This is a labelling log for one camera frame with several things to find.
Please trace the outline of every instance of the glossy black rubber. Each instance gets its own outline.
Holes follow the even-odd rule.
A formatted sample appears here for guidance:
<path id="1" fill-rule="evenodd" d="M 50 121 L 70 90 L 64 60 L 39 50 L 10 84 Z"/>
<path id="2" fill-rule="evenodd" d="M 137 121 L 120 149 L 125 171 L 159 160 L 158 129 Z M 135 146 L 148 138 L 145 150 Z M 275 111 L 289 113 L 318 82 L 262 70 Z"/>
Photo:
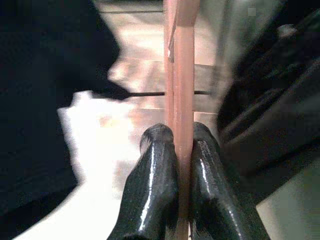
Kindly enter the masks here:
<path id="1" fill-rule="evenodd" d="M 163 124 L 148 128 L 141 137 L 140 152 L 108 240 L 174 239 L 178 175 L 172 131 Z"/>
<path id="2" fill-rule="evenodd" d="M 222 162 L 210 130 L 195 122 L 189 214 L 192 240 L 270 239 L 241 179 Z"/>

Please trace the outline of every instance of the person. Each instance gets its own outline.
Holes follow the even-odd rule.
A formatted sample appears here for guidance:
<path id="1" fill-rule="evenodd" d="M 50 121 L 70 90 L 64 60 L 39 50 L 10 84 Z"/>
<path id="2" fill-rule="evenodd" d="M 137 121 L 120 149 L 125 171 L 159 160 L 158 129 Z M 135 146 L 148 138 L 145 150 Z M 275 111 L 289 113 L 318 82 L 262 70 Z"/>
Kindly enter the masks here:
<path id="1" fill-rule="evenodd" d="M 107 79 L 120 48 L 91 0 L 0 2 L 0 239 L 21 234 L 77 186 L 57 109 Z"/>

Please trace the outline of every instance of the floor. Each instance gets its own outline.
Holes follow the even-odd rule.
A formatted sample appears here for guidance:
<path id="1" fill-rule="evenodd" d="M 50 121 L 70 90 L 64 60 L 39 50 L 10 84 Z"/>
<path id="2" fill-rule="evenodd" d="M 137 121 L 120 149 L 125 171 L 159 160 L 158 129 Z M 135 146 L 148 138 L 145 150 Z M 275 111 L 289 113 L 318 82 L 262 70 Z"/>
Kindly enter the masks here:
<path id="1" fill-rule="evenodd" d="M 121 56 L 109 78 L 132 92 L 165 90 L 162 1 L 96 2 L 103 19 L 117 37 Z M 205 19 L 195 24 L 195 89 L 217 95 L 194 98 L 194 120 L 213 132 L 228 78 L 213 82 L 216 39 Z M 16 240 L 105 240 L 113 229 L 126 178 L 138 160 L 142 133 L 164 121 L 164 97 L 130 98 L 124 102 L 92 99 L 91 93 L 74 95 L 70 108 L 60 109 L 72 161 L 81 185 L 58 209 Z M 275 199 L 258 206 L 272 240 L 285 238 L 277 228 Z"/>

